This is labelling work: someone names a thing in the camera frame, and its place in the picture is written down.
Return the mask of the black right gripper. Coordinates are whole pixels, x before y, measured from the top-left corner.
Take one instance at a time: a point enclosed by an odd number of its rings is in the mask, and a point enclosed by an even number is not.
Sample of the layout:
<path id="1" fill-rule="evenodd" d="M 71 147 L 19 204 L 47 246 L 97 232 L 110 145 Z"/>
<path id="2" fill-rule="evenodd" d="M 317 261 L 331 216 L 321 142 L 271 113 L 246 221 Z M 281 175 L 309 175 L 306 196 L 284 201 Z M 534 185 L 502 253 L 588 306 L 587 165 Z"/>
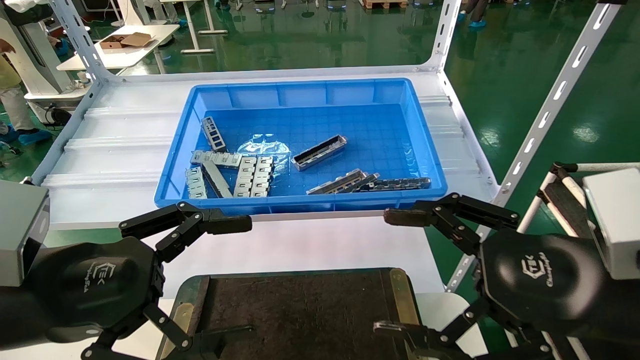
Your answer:
<path id="1" fill-rule="evenodd" d="M 483 288 L 478 298 L 438 331 L 423 325 L 377 321 L 377 335 L 398 338 L 418 357 L 471 360 L 457 341 L 485 317 L 505 325 L 573 338 L 639 342 L 639 281 L 612 278 L 591 239 L 562 234 L 497 232 L 480 244 Z M 543 339 L 476 360 L 549 360 Z"/>

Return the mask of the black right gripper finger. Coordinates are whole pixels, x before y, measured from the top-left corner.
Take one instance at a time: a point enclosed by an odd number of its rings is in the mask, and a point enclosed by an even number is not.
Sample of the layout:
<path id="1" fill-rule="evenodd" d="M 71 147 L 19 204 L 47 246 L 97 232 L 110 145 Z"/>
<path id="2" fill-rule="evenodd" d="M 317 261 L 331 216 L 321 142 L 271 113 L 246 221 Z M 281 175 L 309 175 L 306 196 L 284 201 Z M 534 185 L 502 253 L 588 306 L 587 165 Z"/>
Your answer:
<path id="1" fill-rule="evenodd" d="M 463 221 L 490 229 L 516 229 L 521 216 L 493 203 L 451 193 L 439 200 L 419 200 L 411 208 L 387 208 L 384 221 L 392 226 L 434 227 L 466 255 L 476 256 L 481 237 Z"/>

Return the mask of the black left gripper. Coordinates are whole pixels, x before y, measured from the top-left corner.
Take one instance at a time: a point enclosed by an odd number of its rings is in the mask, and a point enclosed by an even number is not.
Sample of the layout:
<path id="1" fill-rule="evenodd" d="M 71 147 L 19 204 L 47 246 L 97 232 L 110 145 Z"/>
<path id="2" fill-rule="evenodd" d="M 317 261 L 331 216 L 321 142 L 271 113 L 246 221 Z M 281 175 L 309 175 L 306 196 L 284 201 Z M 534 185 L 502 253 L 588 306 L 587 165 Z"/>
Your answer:
<path id="1" fill-rule="evenodd" d="M 220 360 L 226 346 L 256 334 L 252 325 L 211 329 L 190 336 L 158 307 L 163 264 L 204 234 L 251 231 L 249 215 L 178 202 L 126 219 L 116 243 L 78 243 L 41 249 L 18 287 L 1 288 L 3 347 L 74 343 L 98 337 L 83 360 L 139 360 L 113 351 L 119 339 L 150 321 L 174 345 L 166 360 Z M 171 230 L 155 250 L 140 241 Z"/>

